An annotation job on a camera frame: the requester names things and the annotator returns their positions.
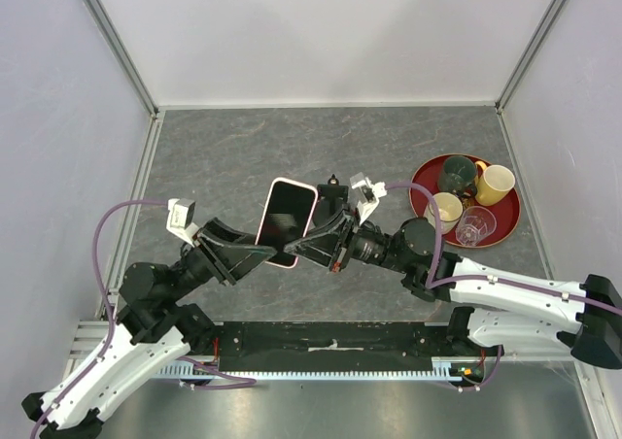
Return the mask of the black phone stand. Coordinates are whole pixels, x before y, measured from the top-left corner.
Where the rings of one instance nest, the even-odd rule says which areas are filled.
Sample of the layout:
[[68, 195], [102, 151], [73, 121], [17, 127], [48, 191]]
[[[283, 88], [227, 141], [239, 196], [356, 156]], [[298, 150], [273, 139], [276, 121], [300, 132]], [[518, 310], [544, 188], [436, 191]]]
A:
[[342, 185], [334, 174], [324, 184], [318, 184], [317, 191], [318, 201], [312, 216], [315, 227], [325, 224], [349, 204], [349, 188]]

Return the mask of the phone with pink case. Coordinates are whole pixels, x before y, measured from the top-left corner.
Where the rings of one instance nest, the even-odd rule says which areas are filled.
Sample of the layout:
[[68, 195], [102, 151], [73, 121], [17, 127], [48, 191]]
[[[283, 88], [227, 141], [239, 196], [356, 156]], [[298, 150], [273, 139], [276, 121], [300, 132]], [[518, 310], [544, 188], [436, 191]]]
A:
[[297, 257], [287, 253], [285, 246], [305, 236], [318, 198], [314, 186], [284, 177], [272, 181], [255, 242], [276, 251], [269, 264], [284, 269], [297, 265]]

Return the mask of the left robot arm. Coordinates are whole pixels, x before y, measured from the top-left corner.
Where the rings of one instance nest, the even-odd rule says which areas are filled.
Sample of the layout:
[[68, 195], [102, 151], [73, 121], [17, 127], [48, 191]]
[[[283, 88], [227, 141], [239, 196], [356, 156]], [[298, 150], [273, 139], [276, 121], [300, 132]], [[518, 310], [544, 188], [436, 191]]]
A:
[[123, 401], [169, 362], [209, 351], [216, 326], [178, 302], [215, 279], [236, 284], [276, 254], [218, 219], [198, 228], [172, 265], [137, 262], [124, 273], [124, 305], [109, 315], [102, 342], [57, 387], [27, 395], [34, 438], [94, 438]]

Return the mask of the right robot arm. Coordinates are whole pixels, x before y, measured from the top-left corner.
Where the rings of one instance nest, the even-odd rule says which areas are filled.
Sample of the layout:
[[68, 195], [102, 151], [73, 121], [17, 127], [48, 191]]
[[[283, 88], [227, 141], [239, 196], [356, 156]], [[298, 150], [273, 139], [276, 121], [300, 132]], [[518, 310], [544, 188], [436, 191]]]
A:
[[446, 252], [425, 219], [409, 219], [389, 235], [345, 210], [284, 249], [332, 272], [352, 260], [385, 268], [400, 273], [419, 299], [460, 304], [444, 333], [456, 355], [544, 336], [586, 364], [621, 367], [621, 295], [607, 277], [555, 281], [502, 271]]

